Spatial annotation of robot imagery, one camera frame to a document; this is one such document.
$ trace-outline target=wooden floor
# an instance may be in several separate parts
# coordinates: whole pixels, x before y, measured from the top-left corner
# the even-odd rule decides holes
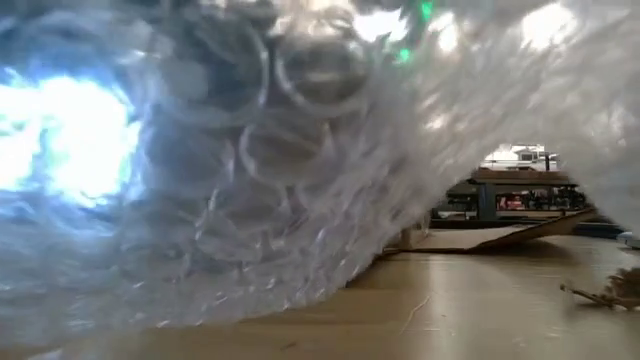
[[[245,324],[79,341],[51,359],[640,359],[640,311],[574,304],[640,253],[550,238],[495,256],[402,254],[329,301]],[[0,359],[25,352],[0,352]]]

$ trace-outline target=green light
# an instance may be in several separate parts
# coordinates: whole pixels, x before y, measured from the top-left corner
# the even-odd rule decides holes
[[[406,63],[409,59],[411,59],[411,50],[402,49],[398,52],[397,60],[399,63]]]
[[[420,4],[420,10],[422,11],[422,18],[429,20],[433,15],[433,1],[423,1]]]

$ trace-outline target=clear plastic sheet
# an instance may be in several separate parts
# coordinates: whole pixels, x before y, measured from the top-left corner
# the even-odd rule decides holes
[[[637,0],[0,5],[0,346],[320,301],[501,143],[640,233]]]

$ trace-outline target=floor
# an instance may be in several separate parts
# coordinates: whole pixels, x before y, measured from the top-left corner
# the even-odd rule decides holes
[[[492,256],[397,255],[325,303],[233,327],[91,339],[41,357],[0,351],[0,359],[640,359],[640,311],[587,306],[558,289],[571,280],[597,291],[618,267],[640,266],[640,252],[545,240]]]

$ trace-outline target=desk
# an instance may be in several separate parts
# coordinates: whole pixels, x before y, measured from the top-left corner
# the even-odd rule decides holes
[[[78,341],[65,359],[637,360],[640,312],[575,306],[558,285],[599,290],[616,268],[639,264],[640,253],[580,237],[499,256],[401,254],[314,307]]]

